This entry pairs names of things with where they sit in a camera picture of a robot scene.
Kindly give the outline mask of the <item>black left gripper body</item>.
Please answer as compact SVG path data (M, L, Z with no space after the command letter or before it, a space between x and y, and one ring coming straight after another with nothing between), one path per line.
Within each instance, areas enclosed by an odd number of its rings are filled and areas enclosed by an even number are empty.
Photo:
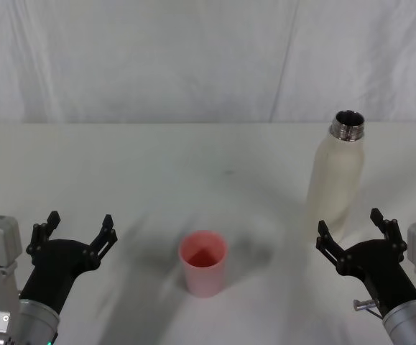
M30 244L26 249L34 269L20 298L32 300L61 313L77 277L99 268L99 256L75 240L56 239Z

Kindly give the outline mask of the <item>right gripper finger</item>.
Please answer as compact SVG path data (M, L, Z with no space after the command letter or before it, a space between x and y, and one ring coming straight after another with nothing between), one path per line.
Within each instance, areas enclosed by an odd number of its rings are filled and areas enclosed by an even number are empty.
M348 250L342 249L331 236L326 223L321 220L318 222L318 234L316 249L320 251L326 259L336 268L340 275L350 275L352 256Z
M371 210L370 219L389 243L390 249L397 256L397 261L402 262L405 258L404 252L407 250L407 243L402 238L397 220L395 218L392 220L384 218L378 208Z

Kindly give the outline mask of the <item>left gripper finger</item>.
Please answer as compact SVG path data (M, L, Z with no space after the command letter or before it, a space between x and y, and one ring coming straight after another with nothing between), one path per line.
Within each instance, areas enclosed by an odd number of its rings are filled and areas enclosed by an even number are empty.
M32 229L32 236L29 245L26 248L26 253L34 256L36 252L40 251L42 245L50 239L53 231L56 230L60 223L60 215L57 211L52 211L47 217L46 222L42 224L34 224Z
M88 268L99 268L101 260L117 242L114 221L111 214L106 214L101 230L95 239L83 250Z

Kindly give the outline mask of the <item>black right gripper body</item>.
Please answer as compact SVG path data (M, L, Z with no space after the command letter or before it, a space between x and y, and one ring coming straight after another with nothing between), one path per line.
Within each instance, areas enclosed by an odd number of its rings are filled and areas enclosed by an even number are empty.
M382 316L401 304L416 300L416 288L400 262L405 241L374 239L338 251L338 273L358 278Z

